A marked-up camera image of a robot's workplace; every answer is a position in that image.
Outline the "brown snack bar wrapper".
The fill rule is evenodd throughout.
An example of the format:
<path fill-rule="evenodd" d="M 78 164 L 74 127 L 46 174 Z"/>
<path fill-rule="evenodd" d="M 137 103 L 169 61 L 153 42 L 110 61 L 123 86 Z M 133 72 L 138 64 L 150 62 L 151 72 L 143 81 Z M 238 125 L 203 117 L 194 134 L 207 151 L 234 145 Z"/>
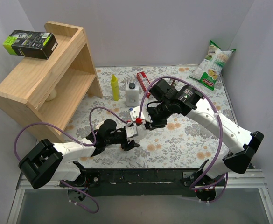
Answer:
<path fill-rule="evenodd" d="M 177 80 L 172 80 L 172 82 L 171 82 L 172 87 L 176 87 L 178 84 L 179 84 L 179 81 L 177 81 Z"/>

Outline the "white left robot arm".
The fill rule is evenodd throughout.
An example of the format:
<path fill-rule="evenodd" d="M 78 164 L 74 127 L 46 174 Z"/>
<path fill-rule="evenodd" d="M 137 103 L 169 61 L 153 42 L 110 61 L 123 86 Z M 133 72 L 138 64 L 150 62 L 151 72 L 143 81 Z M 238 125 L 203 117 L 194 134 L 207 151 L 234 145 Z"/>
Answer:
<path fill-rule="evenodd" d="M 129 151 L 139 147 L 134 140 L 137 136 L 137 126 L 133 123 L 117 128 L 115 121 L 107 119 L 82 140 L 65 143 L 41 140 L 19 161 L 18 167 L 34 189 L 52 180 L 66 180 L 80 187 L 86 182 L 86 170 L 75 159 L 96 156 L 110 145 L 119 144 L 124 151 Z"/>

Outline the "green chips bag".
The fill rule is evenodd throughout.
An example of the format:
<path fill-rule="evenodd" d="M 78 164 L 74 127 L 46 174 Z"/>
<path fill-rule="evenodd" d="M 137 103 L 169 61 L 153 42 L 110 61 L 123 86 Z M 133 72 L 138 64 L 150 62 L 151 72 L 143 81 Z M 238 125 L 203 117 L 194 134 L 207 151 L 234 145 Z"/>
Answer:
<path fill-rule="evenodd" d="M 236 49 L 222 51 L 217 44 L 210 40 L 206 57 L 189 77 L 213 91 L 222 69 L 235 51 Z"/>

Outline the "wooden shelf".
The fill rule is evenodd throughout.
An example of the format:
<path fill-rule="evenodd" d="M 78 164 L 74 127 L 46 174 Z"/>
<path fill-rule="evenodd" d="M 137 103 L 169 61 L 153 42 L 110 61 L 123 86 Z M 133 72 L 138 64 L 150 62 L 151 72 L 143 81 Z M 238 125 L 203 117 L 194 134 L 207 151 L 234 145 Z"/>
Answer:
<path fill-rule="evenodd" d="M 62 131 L 86 94 L 102 97 L 83 27 L 49 21 L 58 46 L 47 60 L 25 57 L 0 83 L 0 109 L 38 140 L 63 142 Z M 46 101 L 56 89 L 57 95 Z"/>

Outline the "cream object under shelf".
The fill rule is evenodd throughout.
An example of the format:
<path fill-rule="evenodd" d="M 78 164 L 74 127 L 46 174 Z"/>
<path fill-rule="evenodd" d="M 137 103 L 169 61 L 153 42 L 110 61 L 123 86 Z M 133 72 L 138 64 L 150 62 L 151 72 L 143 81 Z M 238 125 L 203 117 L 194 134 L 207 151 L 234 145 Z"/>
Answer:
<path fill-rule="evenodd" d="M 52 92 L 48 95 L 46 101 L 51 101 L 53 100 L 57 95 L 57 91 L 56 89 L 53 89 Z"/>

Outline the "yellow squeeze bottle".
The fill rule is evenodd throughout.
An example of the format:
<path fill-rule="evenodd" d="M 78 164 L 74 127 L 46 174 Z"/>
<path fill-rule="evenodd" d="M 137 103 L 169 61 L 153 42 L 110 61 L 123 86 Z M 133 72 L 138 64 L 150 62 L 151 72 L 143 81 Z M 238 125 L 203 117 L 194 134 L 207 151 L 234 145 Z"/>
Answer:
<path fill-rule="evenodd" d="M 115 77 L 114 74 L 112 74 L 112 78 L 111 78 L 111 88 L 112 88 L 113 100 L 115 101 L 120 100 L 118 79 Z"/>

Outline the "black green box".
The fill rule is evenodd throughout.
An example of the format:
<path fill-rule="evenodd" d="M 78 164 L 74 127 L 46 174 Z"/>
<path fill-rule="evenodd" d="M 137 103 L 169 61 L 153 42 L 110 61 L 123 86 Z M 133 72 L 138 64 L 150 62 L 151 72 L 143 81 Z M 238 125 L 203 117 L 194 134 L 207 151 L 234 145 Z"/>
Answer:
<path fill-rule="evenodd" d="M 14 30 L 2 45 L 10 55 L 47 60 L 58 43 L 53 33 Z"/>

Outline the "red toothpaste box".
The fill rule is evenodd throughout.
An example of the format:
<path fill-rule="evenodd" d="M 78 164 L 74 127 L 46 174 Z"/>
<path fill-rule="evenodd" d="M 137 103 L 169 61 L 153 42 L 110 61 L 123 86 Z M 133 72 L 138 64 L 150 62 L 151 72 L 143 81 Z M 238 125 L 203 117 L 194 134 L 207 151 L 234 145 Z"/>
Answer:
<path fill-rule="evenodd" d="M 142 90 L 144 92 L 147 91 L 148 87 L 150 86 L 151 82 L 149 81 L 149 79 L 147 78 L 145 72 L 141 71 L 141 72 L 138 72 L 136 74 L 136 78 L 140 84 L 140 86 L 142 87 Z"/>

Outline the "white bottle black cap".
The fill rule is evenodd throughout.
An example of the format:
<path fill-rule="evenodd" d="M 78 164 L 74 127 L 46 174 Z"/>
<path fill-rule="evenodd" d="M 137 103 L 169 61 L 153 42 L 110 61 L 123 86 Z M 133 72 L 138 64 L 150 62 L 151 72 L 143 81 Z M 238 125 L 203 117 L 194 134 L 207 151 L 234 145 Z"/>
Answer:
<path fill-rule="evenodd" d="M 126 105 L 128 107 L 139 106 L 139 86 L 135 83 L 128 83 L 125 87 Z"/>

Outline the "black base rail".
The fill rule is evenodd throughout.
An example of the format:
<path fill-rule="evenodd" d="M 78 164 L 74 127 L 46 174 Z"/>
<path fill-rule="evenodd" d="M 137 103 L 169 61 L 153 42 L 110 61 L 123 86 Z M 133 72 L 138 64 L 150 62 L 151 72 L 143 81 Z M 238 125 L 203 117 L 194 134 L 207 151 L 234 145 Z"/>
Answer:
<path fill-rule="evenodd" d="M 91 196 L 181 195 L 213 200 L 215 187 L 191 190 L 196 169 L 184 168 L 89 168 L 76 181 L 65 181 L 76 188 L 87 188 Z"/>

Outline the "clear plastic bottle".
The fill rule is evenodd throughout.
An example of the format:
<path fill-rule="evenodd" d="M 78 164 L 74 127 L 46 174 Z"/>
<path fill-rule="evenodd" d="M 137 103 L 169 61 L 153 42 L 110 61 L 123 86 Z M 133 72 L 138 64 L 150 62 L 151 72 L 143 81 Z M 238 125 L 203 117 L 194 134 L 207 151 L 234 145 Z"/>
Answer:
<path fill-rule="evenodd" d="M 148 134 L 149 130 L 146 129 L 146 127 L 144 125 L 139 125 L 137 126 L 137 135 L 134 136 L 134 141 L 135 143 L 140 145 L 140 142 L 146 138 L 147 134 Z"/>

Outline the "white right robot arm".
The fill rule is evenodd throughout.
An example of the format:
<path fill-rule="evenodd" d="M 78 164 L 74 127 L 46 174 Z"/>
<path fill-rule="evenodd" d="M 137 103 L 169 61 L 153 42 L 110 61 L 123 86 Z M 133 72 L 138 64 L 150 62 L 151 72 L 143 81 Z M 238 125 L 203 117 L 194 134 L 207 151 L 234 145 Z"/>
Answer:
<path fill-rule="evenodd" d="M 147 108 L 151 122 L 145 124 L 146 129 L 162 128 L 171 115 L 181 114 L 202 125 L 219 138 L 220 145 L 228 147 L 227 154 L 216 152 L 213 160 L 206 161 L 200 167 L 197 181 L 207 186 L 229 171 L 238 174 L 246 172 L 264 138 L 263 133 L 241 128 L 220 113 L 205 94 L 190 84 L 177 90 L 164 78 L 158 78 L 148 86 L 147 91 L 159 104 Z"/>

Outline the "floral table mat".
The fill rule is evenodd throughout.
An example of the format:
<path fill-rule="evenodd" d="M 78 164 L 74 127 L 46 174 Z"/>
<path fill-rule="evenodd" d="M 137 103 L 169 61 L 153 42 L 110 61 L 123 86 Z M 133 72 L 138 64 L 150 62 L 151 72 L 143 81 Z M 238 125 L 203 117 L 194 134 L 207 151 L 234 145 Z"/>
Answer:
<path fill-rule="evenodd" d="M 66 141 L 71 137 L 80 140 L 100 121 L 113 119 L 118 127 L 130 117 L 126 106 L 125 86 L 136 83 L 136 74 L 145 72 L 150 81 L 161 76 L 183 79 L 204 92 L 216 109 L 231 120 L 234 112 L 230 106 L 222 78 L 218 78 L 212 91 L 189 76 L 195 66 L 165 67 L 98 67 L 97 75 L 103 97 L 87 94 L 66 127 Z M 113 100 L 111 78 L 118 79 L 120 100 Z M 206 159 L 212 159 L 218 149 L 218 138 L 200 124 L 182 116 L 173 115 L 165 128 L 149 131 L 140 146 L 128 152 L 120 145 L 108 146 L 97 156 L 82 157 L 79 161 L 87 168 L 198 168 Z"/>

